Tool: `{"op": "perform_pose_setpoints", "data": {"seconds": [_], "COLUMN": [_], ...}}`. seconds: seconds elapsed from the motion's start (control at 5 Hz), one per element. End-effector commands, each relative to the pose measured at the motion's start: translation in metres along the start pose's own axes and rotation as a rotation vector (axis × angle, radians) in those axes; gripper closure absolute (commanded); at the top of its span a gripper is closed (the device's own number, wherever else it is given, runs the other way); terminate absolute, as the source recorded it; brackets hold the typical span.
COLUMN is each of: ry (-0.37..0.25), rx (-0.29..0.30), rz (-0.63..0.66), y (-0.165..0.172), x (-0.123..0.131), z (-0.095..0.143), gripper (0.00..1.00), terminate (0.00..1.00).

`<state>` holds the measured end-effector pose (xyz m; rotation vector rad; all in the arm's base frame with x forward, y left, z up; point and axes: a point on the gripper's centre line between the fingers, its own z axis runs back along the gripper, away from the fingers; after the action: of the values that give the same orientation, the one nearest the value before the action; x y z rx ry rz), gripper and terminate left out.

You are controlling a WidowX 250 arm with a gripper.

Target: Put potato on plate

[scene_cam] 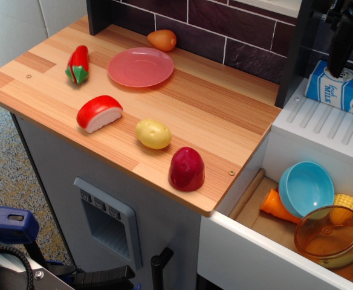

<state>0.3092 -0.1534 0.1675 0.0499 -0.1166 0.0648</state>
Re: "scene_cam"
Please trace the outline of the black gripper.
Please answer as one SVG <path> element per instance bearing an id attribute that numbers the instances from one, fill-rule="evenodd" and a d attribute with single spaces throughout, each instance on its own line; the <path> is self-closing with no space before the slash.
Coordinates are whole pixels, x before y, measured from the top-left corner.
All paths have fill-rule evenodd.
<path id="1" fill-rule="evenodd" d="M 353 50 L 353 1 L 313 1 L 311 8 L 334 32 L 328 70 L 339 78 Z"/>

